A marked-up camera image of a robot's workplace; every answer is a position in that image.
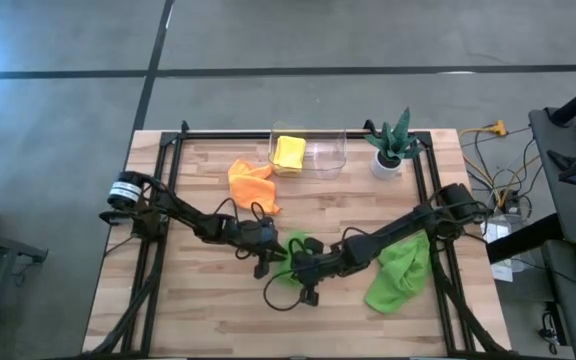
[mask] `wooden table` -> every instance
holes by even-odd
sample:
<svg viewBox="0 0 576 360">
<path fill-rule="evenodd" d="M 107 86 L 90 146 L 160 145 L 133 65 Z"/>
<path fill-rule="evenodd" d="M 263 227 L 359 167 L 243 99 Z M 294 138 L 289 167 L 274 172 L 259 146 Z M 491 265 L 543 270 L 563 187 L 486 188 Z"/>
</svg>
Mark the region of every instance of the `wooden table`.
<svg viewBox="0 0 576 360">
<path fill-rule="evenodd" d="M 469 184 L 457 132 L 453 129 L 430 131 L 442 184 Z M 153 173 L 160 134 L 160 131 L 135 133 L 127 169 Z M 212 213 L 230 196 L 226 173 L 235 159 L 266 164 L 267 147 L 266 140 L 184 141 L 177 195 L 201 211 Z M 348 161 L 336 180 L 273 175 L 271 180 L 277 184 L 276 202 L 282 208 L 280 214 L 274 216 L 281 241 L 290 231 L 302 230 L 330 244 L 341 239 L 347 226 L 373 231 L 418 204 L 412 162 L 406 161 L 400 178 L 379 181 L 369 169 L 374 151 L 364 140 L 348 140 Z M 170 156 L 167 161 L 163 179 L 168 178 Z M 425 161 L 422 155 L 424 169 L 427 169 Z M 428 173 L 425 179 L 427 188 L 432 189 Z M 222 211 L 232 213 L 228 206 Z M 248 210 L 240 209 L 239 214 L 244 219 L 252 218 Z M 108 246 L 125 239 L 129 231 L 129 226 L 114 228 Z M 468 305 L 495 340 L 509 349 L 484 245 L 464 237 L 455 242 L 455 247 Z M 84 350 L 99 344 L 125 310 L 138 248 L 138 241 L 130 242 L 104 260 Z M 355 275 L 320 283 L 318 307 L 302 304 L 289 312 L 277 312 L 268 308 L 262 298 L 262 288 L 270 276 L 254 279 L 255 264 L 253 258 L 235 259 L 234 248 L 202 243 L 192 231 L 173 221 L 151 356 L 445 354 L 432 276 L 422 294 L 388 316 L 375 312 L 363 301 L 379 269 L 376 261 Z M 298 295 L 295 288 L 278 284 L 272 287 L 269 295 L 278 305 L 293 302 Z M 141 336 L 139 320 L 143 319 L 144 311 L 138 318 L 136 339 Z M 451 318 L 458 348 L 463 348 L 452 304 Z"/>
</svg>

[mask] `potted plant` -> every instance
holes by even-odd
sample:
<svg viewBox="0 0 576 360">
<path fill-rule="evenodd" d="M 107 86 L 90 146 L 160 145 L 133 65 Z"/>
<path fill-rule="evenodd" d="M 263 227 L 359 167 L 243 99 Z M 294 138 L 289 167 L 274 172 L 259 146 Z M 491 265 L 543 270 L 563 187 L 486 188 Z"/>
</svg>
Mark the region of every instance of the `potted plant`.
<svg viewBox="0 0 576 360">
<path fill-rule="evenodd" d="M 394 129 L 384 122 L 381 135 L 376 133 L 366 135 L 366 140 L 377 148 L 370 164 L 370 169 L 376 177 L 382 180 L 394 178 L 401 173 L 403 160 L 413 158 L 421 151 L 417 138 L 408 136 L 409 123 L 410 109 L 406 108 Z"/>
</svg>

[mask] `clear plastic bin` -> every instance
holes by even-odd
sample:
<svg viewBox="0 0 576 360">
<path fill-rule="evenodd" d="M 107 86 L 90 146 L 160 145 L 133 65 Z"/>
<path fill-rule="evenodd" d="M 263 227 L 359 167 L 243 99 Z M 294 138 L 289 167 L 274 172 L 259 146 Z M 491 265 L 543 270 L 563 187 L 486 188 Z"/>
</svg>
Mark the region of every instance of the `clear plastic bin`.
<svg viewBox="0 0 576 360">
<path fill-rule="evenodd" d="M 306 140 L 301 169 L 282 167 L 274 163 L 280 136 Z M 346 165 L 346 130 L 283 130 L 273 129 L 268 143 L 268 161 L 275 174 L 283 177 L 336 179 Z"/>
</svg>

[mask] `orange cloth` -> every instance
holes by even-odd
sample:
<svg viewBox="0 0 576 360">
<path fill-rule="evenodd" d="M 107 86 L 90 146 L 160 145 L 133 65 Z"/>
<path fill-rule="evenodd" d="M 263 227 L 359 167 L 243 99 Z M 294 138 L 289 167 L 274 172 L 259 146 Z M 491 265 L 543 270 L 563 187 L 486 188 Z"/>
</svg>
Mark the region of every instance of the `orange cloth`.
<svg viewBox="0 0 576 360">
<path fill-rule="evenodd" d="M 258 202 L 267 214 L 276 214 L 275 183 L 265 180 L 272 173 L 270 165 L 255 168 L 250 163 L 237 159 L 228 170 L 230 194 L 237 205 L 250 209 Z"/>
</svg>

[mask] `gray floor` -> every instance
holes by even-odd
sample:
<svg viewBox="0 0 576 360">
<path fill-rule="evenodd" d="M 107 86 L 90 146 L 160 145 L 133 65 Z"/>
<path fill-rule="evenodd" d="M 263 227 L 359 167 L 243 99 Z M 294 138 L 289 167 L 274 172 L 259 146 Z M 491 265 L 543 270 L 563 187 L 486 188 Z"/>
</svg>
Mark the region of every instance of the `gray floor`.
<svg viewBox="0 0 576 360">
<path fill-rule="evenodd" d="M 0 71 L 146 69 L 163 4 L 0 1 Z M 576 64 L 570 18 L 576 2 L 565 0 L 178 0 L 160 68 Z M 79 352 L 108 232 L 97 214 L 124 162 L 143 84 L 0 80 L 0 233 L 50 249 L 21 288 L 9 285 L 0 359 Z M 195 129 L 358 127 L 410 106 L 415 127 L 504 120 L 512 131 L 527 126 L 529 110 L 575 94 L 576 73 L 158 79 L 145 128 L 176 129 L 182 119 Z M 530 138 L 520 132 L 481 151 L 489 167 L 505 168 Z M 533 219 L 553 211 L 545 179 L 536 181 Z M 539 296 L 499 289 L 513 347 L 547 356 L 535 335 Z"/>
</svg>

